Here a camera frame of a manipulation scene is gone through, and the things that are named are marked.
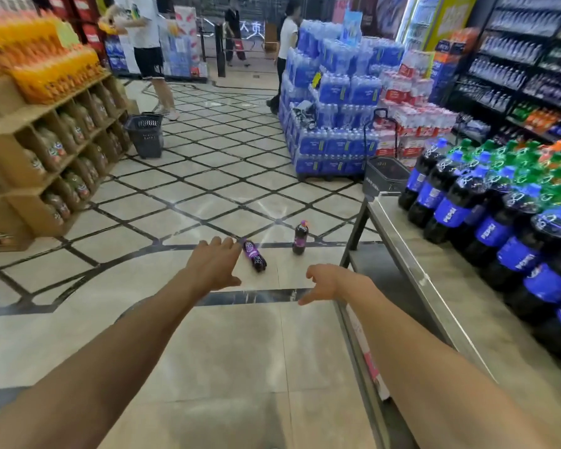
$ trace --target black shopping basket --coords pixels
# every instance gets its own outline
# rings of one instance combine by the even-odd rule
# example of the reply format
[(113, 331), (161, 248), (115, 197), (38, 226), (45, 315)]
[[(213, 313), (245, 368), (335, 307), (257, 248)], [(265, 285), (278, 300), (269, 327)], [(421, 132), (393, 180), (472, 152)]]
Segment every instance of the black shopping basket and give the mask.
[(125, 129), (142, 159), (162, 156), (162, 148), (165, 144), (162, 120), (163, 116), (154, 112), (143, 112), (127, 118)]

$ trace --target marble floor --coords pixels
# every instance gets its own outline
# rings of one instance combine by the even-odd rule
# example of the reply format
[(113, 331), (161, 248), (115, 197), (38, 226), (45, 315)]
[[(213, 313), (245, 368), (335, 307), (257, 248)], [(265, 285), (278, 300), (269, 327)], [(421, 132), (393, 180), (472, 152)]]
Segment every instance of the marble floor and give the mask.
[[(184, 266), (200, 239), (249, 238), (241, 287), (210, 294), (173, 336), (100, 447), (374, 448), (334, 303), (297, 306), (307, 266), (338, 263), (363, 199), (349, 180), (298, 182), (274, 91), (172, 83), (180, 112), (165, 151), (131, 151), (69, 233), (0, 253), (0, 407)], [(127, 82), (142, 111), (153, 89)], [(310, 224), (303, 256), (293, 229)], [(366, 229), (362, 241), (378, 242)]]

